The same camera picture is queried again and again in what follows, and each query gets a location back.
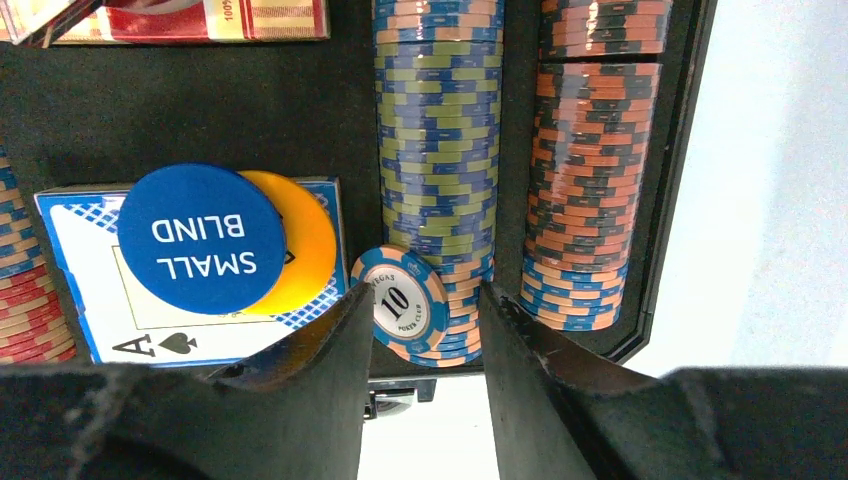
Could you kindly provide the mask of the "grey poker chip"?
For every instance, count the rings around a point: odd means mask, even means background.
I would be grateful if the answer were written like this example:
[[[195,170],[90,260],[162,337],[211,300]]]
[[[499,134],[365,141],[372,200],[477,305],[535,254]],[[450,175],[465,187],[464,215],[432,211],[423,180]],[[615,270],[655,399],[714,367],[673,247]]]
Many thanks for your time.
[[[374,337],[397,353],[430,352],[445,337],[449,323],[447,292],[431,265],[417,253],[395,245],[374,247],[354,263],[352,285],[374,289]]]

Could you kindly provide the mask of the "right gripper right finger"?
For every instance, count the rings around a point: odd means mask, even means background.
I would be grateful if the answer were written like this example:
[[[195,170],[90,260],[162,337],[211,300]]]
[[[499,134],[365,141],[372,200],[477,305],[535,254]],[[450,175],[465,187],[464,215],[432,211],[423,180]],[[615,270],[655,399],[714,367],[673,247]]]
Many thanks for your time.
[[[480,299],[503,479],[843,479],[847,373],[685,368],[659,378],[533,320],[499,287]]]

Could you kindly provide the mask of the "blue small blind button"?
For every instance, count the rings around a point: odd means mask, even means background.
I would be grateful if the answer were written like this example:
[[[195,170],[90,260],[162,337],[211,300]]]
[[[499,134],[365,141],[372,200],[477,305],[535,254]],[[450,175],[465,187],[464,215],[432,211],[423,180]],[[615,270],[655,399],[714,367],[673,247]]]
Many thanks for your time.
[[[251,307],[285,265],[285,228],[269,198],[244,176],[208,164],[171,165],[136,182],[117,237],[142,286],[198,314]]]

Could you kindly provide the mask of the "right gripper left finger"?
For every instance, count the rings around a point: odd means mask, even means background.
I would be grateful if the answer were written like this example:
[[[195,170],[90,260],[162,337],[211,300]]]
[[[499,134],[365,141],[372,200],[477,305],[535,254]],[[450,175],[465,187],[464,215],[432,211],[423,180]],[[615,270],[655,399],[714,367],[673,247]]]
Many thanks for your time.
[[[5,367],[5,479],[353,479],[372,352],[360,284],[207,376],[140,364]]]

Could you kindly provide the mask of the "red card deck box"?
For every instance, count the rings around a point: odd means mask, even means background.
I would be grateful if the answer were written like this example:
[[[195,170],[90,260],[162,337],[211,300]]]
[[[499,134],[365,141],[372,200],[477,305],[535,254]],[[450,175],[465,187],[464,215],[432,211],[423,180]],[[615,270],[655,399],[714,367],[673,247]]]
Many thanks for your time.
[[[325,1],[104,1],[58,45],[177,45],[326,40]]]

